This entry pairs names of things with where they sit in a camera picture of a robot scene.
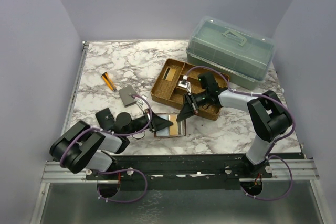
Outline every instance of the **plastic box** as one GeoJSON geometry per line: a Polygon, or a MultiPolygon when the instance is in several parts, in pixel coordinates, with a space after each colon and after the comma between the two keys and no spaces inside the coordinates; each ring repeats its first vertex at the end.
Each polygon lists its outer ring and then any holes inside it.
{"type": "Polygon", "coordinates": [[[206,16],[190,37],[186,52],[189,63],[214,67],[227,73],[231,82],[254,89],[265,79],[275,43],[206,16]]]}

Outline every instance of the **wall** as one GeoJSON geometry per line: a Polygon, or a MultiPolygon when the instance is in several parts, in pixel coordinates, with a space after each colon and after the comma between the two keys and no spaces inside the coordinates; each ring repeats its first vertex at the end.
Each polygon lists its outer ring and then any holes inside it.
{"type": "Polygon", "coordinates": [[[205,15],[272,36],[292,0],[61,0],[83,40],[186,39],[205,15]]]}
{"type": "Polygon", "coordinates": [[[297,134],[316,162],[336,220],[336,2],[293,0],[275,32],[274,59],[297,134]]]}
{"type": "Polygon", "coordinates": [[[0,0],[0,216],[29,223],[82,44],[60,0],[0,0]]]}

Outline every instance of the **marble tabletop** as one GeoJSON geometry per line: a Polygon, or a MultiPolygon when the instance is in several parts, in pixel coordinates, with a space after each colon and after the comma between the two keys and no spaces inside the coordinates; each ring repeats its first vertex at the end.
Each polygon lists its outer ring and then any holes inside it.
{"type": "MultiPolygon", "coordinates": [[[[141,115],[136,106],[125,108],[117,92],[108,88],[101,75],[107,72],[117,88],[132,85],[147,101],[155,113],[178,112],[177,109],[157,103],[151,99],[151,89],[168,58],[187,61],[187,41],[109,41],[91,42],[83,67],[79,89],[75,100],[71,125],[84,120],[98,126],[95,113],[110,108],[114,117],[128,112],[133,118],[141,115]]],[[[237,90],[245,90],[232,84],[237,90]]],[[[266,80],[254,92],[274,90],[285,102],[276,72],[268,70],[266,80]]],[[[193,116],[187,119],[187,136],[154,138],[146,131],[145,138],[129,137],[130,145],[121,155],[165,155],[165,154],[229,154],[245,153],[251,146],[255,132],[248,113],[232,108],[222,108],[217,121],[193,116]]],[[[272,152],[301,152],[295,134],[279,141],[272,152]]]]}

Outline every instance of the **yellow utility knife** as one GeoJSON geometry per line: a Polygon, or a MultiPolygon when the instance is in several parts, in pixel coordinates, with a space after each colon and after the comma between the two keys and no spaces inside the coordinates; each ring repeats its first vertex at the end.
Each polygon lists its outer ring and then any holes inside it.
{"type": "Polygon", "coordinates": [[[104,82],[106,82],[107,86],[109,86],[109,88],[112,91],[117,92],[117,87],[116,85],[114,85],[113,81],[109,78],[109,74],[107,72],[103,73],[101,77],[103,78],[104,82]]]}

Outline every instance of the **brown tray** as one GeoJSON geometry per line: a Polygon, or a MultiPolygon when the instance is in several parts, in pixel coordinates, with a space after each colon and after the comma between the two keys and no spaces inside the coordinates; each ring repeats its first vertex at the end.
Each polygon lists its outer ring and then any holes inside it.
{"type": "MultiPolygon", "coordinates": [[[[187,92],[187,90],[178,87],[177,84],[179,80],[182,80],[183,75],[186,74],[186,72],[193,66],[194,65],[182,61],[168,59],[165,62],[159,74],[159,77],[152,88],[152,100],[180,110],[183,105],[183,95],[187,92]],[[167,68],[172,68],[176,70],[172,81],[167,81],[163,79],[163,75],[165,74],[167,68]]],[[[208,71],[209,70],[204,68],[196,68],[190,72],[190,74],[188,75],[188,81],[190,81],[191,83],[191,92],[197,94],[204,91],[204,89],[201,88],[201,84],[199,83],[197,76],[200,73],[208,71]]],[[[229,80],[229,76],[227,74],[223,75],[227,80],[229,80]]],[[[214,77],[221,88],[226,87],[226,82],[218,74],[214,73],[214,77]]],[[[198,115],[203,118],[215,121],[218,119],[219,113],[220,108],[211,105],[207,109],[200,108],[198,115]]]]}

